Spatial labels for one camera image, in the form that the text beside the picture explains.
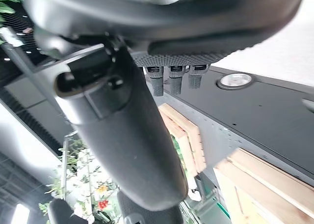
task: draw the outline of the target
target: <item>white wall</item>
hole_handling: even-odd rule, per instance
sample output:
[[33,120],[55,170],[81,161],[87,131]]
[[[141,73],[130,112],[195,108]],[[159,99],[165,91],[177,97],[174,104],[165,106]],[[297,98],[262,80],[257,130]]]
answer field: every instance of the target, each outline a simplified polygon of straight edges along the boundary
[[303,0],[279,33],[214,66],[314,86],[314,0]]

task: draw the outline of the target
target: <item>yellow flower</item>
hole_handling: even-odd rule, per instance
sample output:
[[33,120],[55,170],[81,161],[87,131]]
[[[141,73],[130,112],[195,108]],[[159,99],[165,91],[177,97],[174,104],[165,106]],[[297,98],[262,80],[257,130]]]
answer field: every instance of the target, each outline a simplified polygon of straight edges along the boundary
[[107,190],[108,190],[107,186],[104,186],[104,185],[101,185],[101,186],[98,187],[98,189],[97,189],[97,191],[98,191],[99,193],[105,192],[105,191],[107,191]]

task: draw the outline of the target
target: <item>ceiling light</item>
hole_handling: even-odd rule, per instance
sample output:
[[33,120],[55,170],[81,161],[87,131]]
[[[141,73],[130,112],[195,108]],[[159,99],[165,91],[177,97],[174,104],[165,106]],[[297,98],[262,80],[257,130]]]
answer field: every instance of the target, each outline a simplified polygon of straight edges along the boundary
[[217,85],[224,90],[243,89],[253,83],[253,78],[245,73],[232,73],[222,77]]
[[16,205],[11,224],[27,224],[29,209],[20,203]]

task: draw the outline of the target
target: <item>red flower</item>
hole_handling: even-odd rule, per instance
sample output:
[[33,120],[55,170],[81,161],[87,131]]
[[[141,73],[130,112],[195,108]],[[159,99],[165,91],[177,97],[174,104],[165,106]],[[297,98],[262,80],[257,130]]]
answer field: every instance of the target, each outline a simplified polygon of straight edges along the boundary
[[98,208],[100,210],[103,210],[104,208],[106,208],[108,206],[109,201],[108,200],[104,200],[104,201],[99,201],[98,202]]

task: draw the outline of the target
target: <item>wooden plank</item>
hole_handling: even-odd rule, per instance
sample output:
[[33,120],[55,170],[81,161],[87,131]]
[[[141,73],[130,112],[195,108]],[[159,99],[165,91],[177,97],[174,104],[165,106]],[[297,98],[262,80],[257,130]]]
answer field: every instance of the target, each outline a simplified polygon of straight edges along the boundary
[[314,219],[314,191],[302,181],[239,149],[228,159],[242,171]]
[[163,112],[166,116],[172,119],[176,124],[178,124],[183,130],[187,132],[196,169],[199,173],[202,172],[206,168],[206,161],[198,127],[168,104],[160,105],[159,111]]
[[187,133],[182,128],[180,128],[174,121],[168,118],[163,112],[160,112],[160,115],[169,133],[175,137],[176,141],[179,144],[187,172],[192,177],[195,177],[197,175],[197,169]]
[[272,214],[280,222],[284,224],[314,224],[314,219],[306,213],[287,202],[280,195],[237,168],[231,162],[223,160],[214,168],[214,172],[218,182],[219,179],[224,177],[237,189],[247,193],[255,204],[264,209],[264,212]]
[[236,188],[219,171],[215,171],[215,174],[219,183],[219,188],[226,203],[226,207],[230,215],[232,224],[245,224],[246,220],[241,210]]
[[267,219],[260,215],[261,212],[259,208],[253,203],[252,199],[244,191],[237,189],[236,192],[246,223],[269,224]]

